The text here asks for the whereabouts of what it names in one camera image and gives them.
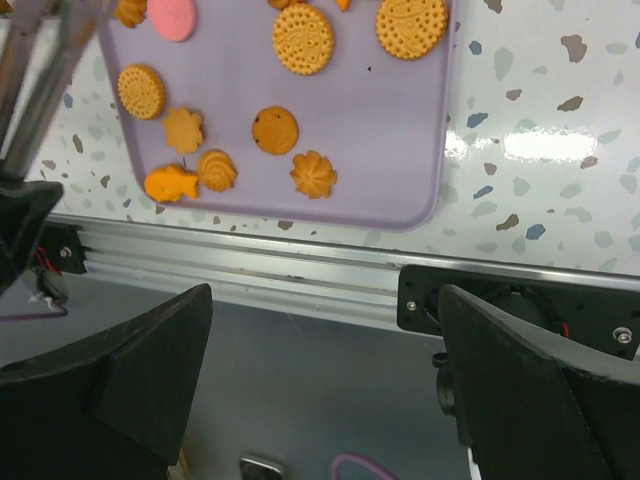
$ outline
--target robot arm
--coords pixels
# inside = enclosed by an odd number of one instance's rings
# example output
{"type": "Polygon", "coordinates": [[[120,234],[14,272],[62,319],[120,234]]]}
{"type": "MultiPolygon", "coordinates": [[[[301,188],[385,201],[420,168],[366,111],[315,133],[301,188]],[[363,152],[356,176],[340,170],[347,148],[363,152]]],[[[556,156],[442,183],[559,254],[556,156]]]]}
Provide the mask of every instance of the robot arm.
{"type": "Polygon", "coordinates": [[[56,44],[36,81],[20,119],[14,119],[18,95],[31,59],[36,34],[51,0],[20,2],[11,16],[0,57],[0,295],[25,269],[44,220],[63,194],[62,185],[24,178],[36,158],[73,70],[96,28],[111,15],[115,0],[66,0],[56,44]],[[17,122],[7,141],[9,124],[17,122]]]}
{"type": "Polygon", "coordinates": [[[637,363],[455,286],[443,287],[439,313],[440,402],[483,480],[640,478],[637,363]]]}

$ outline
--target terrazzo surface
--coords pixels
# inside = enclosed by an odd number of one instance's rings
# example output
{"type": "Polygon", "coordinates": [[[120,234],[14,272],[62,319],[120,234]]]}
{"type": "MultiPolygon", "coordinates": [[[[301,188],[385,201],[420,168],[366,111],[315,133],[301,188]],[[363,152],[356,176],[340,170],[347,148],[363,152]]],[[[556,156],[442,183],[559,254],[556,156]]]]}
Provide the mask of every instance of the terrazzo surface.
{"type": "MultiPolygon", "coordinates": [[[[332,18],[340,15],[333,0],[313,3],[332,18]]],[[[461,0],[459,6],[440,201],[433,219],[416,230],[156,206],[131,172],[96,41],[30,178],[65,184],[62,214],[640,272],[640,0],[461,0]]],[[[45,30],[39,39],[30,85],[51,38],[45,30]]]]}

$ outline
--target cookie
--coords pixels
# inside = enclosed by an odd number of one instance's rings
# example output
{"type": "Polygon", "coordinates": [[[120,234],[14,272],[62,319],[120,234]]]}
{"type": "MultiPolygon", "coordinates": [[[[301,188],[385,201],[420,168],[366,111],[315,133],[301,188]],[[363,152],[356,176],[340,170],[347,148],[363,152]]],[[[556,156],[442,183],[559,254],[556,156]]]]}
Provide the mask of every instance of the cookie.
{"type": "Polygon", "coordinates": [[[120,0],[113,12],[127,28],[135,28],[144,21],[147,11],[147,0],[120,0]]]}
{"type": "Polygon", "coordinates": [[[269,2],[269,5],[271,5],[273,8],[277,8],[278,10],[284,10],[285,8],[290,7],[295,3],[305,2],[305,0],[267,0],[267,1],[269,2]]]}
{"type": "Polygon", "coordinates": [[[331,59],[335,43],[329,20],[306,3],[291,5],[278,15],[272,41],[282,64],[298,75],[322,70],[331,59]]]}
{"type": "Polygon", "coordinates": [[[311,199],[329,198],[331,187],[338,181],[338,174],[328,158],[309,150],[306,155],[293,157],[293,166],[291,178],[296,183],[296,191],[311,199]]]}
{"type": "Polygon", "coordinates": [[[253,120],[251,134],[256,145],[271,155],[284,155],[298,141],[298,123],[288,110],[269,107],[253,120]]]}
{"type": "Polygon", "coordinates": [[[198,161],[198,178],[209,190],[224,192],[233,188],[237,177],[231,157],[222,150],[204,152],[198,161]]]}
{"type": "Polygon", "coordinates": [[[394,57],[415,60],[429,53],[447,30],[444,0],[383,0],[376,19],[380,45],[394,57]]]}
{"type": "Polygon", "coordinates": [[[182,195],[198,198],[198,175],[179,165],[156,168],[144,181],[144,190],[156,202],[177,202],[182,195]]]}
{"type": "Polygon", "coordinates": [[[196,29],[193,0],[148,0],[149,20],[158,34],[170,42],[184,42],[196,29]]]}
{"type": "Polygon", "coordinates": [[[160,76],[146,65],[129,65],[118,77],[118,95],[124,108],[139,120],[152,120],[162,113],[167,99],[160,76]]]}
{"type": "Polygon", "coordinates": [[[180,155],[195,152],[204,141],[202,116],[191,113],[186,108],[170,108],[162,119],[167,133],[167,145],[174,147],[180,155]]]}
{"type": "Polygon", "coordinates": [[[349,6],[351,6],[351,0],[336,0],[336,3],[343,12],[349,10],[349,6]]]}

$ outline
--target lavender tray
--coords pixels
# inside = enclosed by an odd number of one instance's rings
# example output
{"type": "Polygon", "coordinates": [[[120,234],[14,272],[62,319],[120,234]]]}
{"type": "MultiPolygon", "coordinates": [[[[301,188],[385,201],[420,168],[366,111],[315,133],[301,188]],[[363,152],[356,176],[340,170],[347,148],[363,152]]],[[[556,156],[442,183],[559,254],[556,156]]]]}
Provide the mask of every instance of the lavender tray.
{"type": "MultiPolygon", "coordinates": [[[[111,20],[99,35],[112,85],[131,63],[163,78],[167,105],[203,114],[205,142],[185,157],[195,170],[202,152],[226,151],[238,171],[223,194],[201,188],[178,206],[239,215],[408,230],[432,215],[444,155],[454,4],[440,45],[417,61],[386,53],[375,35],[379,1],[354,0],[341,12],[315,0],[329,18],[336,47],[329,65],[303,77],[290,73],[271,46],[278,14],[266,0],[196,0],[198,27],[184,43],[163,40],[146,20],[136,29],[111,20]],[[300,138],[289,154],[256,147],[251,124],[261,109],[290,110],[300,138]],[[329,199],[309,200],[289,176],[296,153],[317,150],[338,172],[329,199]]],[[[182,163],[167,147],[162,122],[133,119],[118,104],[125,140],[140,184],[154,168],[182,163]]]]}

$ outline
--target black plastic mount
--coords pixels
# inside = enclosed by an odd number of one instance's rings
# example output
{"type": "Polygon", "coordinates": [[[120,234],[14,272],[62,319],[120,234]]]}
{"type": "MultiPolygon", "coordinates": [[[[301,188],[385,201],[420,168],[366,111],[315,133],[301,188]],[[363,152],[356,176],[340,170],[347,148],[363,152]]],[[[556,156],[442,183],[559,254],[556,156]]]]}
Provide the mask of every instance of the black plastic mount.
{"type": "MultiPolygon", "coordinates": [[[[78,237],[78,227],[65,223],[46,222],[38,245],[45,249],[51,264],[59,271],[81,275],[84,266],[84,247],[78,237]]],[[[32,266],[39,266],[34,258],[32,266]]]]}
{"type": "Polygon", "coordinates": [[[610,355],[632,359],[640,344],[638,293],[416,265],[400,272],[398,327],[442,336],[438,299],[440,288],[447,284],[500,308],[495,299],[521,295],[549,319],[548,330],[610,355]],[[621,328],[628,329],[630,338],[616,338],[614,332],[621,328]]]}

